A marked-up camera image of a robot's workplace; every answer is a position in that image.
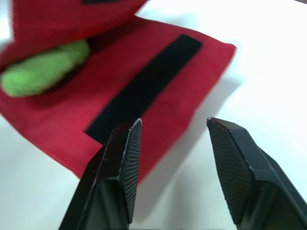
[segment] red fabric pouch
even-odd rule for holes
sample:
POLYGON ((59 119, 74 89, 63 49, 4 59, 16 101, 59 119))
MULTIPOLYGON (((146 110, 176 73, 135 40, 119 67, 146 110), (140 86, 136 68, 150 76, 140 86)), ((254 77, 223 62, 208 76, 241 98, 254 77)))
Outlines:
MULTIPOLYGON (((130 2, 134 2, 134 10, 130 11, 133 12, 144 1, 130 2)), ((69 39, 66 42, 98 33, 99 29, 92 30, 95 26, 90 29, 78 27, 78 24, 86 25, 86 20, 87 25, 92 23, 91 20, 99 24, 97 17, 93 15, 92 18, 79 20, 72 30, 79 30, 77 34, 80 35, 75 36, 73 33, 74 36, 67 36, 69 39)), ((37 26, 40 29, 44 27, 39 23, 37 26)), ((184 133, 195 110, 229 64, 235 47, 193 30, 131 15, 130 21, 119 28, 107 33, 104 30, 101 32, 101 35, 89 40, 92 55, 88 61, 67 82, 34 97, 11 98, 0 92, 0 113, 26 139, 81 177, 88 161, 102 147, 101 143, 86 134, 87 128, 118 94, 125 91, 127 85, 148 63, 184 34, 202 45, 142 113, 139 175, 142 180, 184 133)), ((39 49, 25 48, 22 45, 25 43, 21 42, 16 46, 16 56, 10 56, 8 52, 4 53, 8 59, 1 56, 1 60, 7 60, 2 64, 7 65, 37 51, 60 45, 59 40, 39 49)))

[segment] white table surface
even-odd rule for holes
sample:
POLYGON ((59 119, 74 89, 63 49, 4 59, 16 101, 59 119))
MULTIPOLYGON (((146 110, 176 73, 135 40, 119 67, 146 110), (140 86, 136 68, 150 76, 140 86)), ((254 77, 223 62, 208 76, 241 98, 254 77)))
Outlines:
MULTIPOLYGON (((307 5, 294 0, 151 0, 144 18, 237 46, 187 132, 139 186, 132 229, 235 230, 206 118, 245 127, 307 200, 307 5)), ((0 117, 0 229, 55 230, 78 179, 0 117)))

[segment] green sponge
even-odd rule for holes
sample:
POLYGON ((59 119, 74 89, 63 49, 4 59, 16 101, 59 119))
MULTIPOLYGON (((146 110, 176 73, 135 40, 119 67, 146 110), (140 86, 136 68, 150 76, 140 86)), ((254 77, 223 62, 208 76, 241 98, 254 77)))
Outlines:
POLYGON ((41 94, 86 61, 90 48, 85 40, 59 46, 9 66, 3 73, 3 91, 12 97, 41 94))

